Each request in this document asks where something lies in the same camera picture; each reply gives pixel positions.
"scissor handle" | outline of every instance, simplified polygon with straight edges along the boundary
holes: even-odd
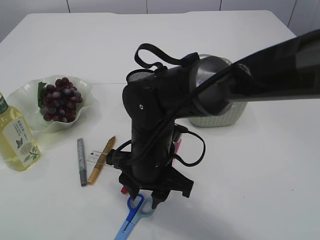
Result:
[[[138,203],[138,205],[136,206],[136,207],[132,207],[131,205],[130,205],[130,201],[132,200],[132,197],[129,197],[128,198],[128,202],[127,202],[127,205],[128,205],[128,208],[129,208],[129,215],[126,217],[126,220],[128,221],[128,222],[131,222],[131,220],[134,218],[134,216],[136,215],[136,213],[137,213],[137,211],[139,210],[139,208],[140,208],[140,206],[141,206],[141,204],[144,202],[144,200],[145,200],[145,197],[142,195],[142,194],[138,194],[138,197],[140,197],[141,199],[140,199],[140,201],[139,201],[139,203]]]
[[[146,198],[146,199],[144,200],[144,202],[142,203],[141,207],[138,209],[138,211],[137,211],[137,213],[135,214],[135,216],[133,217],[132,221],[131,221],[134,225],[137,224],[137,222],[139,221],[139,219],[141,219],[141,218],[147,218],[147,217],[151,216],[151,215],[154,213],[154,211],[155,211],[154,209],[151,209],[151,210],[148,211],[148,212],[144,212],[144,211],[143,211],[143,208],[144,208],[144,206],[146,205],[146,203],[150,203],[151,206],[152,206],[152,200],[151,200],[150,198]]]

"gold pen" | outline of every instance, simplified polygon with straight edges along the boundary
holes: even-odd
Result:
[[[113,136],[112,138],[109,139],[108,143],[105,145],[105,148],[103,150],[103,153],[108,154],[110,150],[113,148],[116,142],[116,136]],[[101,169],[104,167],[106,161],[106,155],[101,154],[98,161],[96,161],[96,164],[92,170],[92,173],[88,179],[88,184],[93,185],[95,181],[97,180]]]

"yellow liquid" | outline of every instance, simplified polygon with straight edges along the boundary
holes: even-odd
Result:
[[[15,151],[13,150],[13,147],[10,145],[8,140],[3,134],[3,130],[5,127],[12,121],[17,118],[22,117],[24,122],[26,123],[26,126],[28,129],[26,131],[29,131],[31,136],[31,142],[36,147],[36,151],[38,152],[37,157],[27,166],[24,166],[18,156],[16,155]],[[3,158],[6,165],[14,170],[17,171],[24,171],[28,168],[30,168],[39,158],[40,158],[40,151],[36,144],[36,141],[28,127],[28,124],[24,118],[24,116],[21,114],[21,112],[16,109],[13,106],[9,106],[8,109],[0,115],[0,155]]]

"silver marker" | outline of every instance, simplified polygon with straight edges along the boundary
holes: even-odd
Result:
[[[85,143],[83,138],[79,138],[76,141],[78,150],[78,163],[79,163],[79,174],[81,186],[87,186],[87,168],[85,159]]]

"bottle label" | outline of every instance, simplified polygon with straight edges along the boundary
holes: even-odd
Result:
[[[8,109],[8,104],[4,98],[4,96],[2,96],[0,94],[0,115],[3,114],[7,109]]]
[[[33,137],[22,117],[12,120],[5,126],[3,135],[23,166],[30,165],[38,157],[38,148],[32,144]]]

